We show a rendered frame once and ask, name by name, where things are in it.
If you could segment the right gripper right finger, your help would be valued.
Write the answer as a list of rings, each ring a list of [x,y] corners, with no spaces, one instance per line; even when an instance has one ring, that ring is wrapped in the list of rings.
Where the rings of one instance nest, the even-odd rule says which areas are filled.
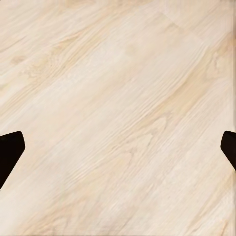
[[[224,131],[220,148],[236,170],[236,133]]]

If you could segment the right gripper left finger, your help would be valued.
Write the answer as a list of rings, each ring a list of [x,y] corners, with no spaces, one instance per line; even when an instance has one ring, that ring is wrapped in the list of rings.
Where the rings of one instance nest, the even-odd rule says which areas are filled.
[[[22,131],[0,136],[0,189],[25,151]]]

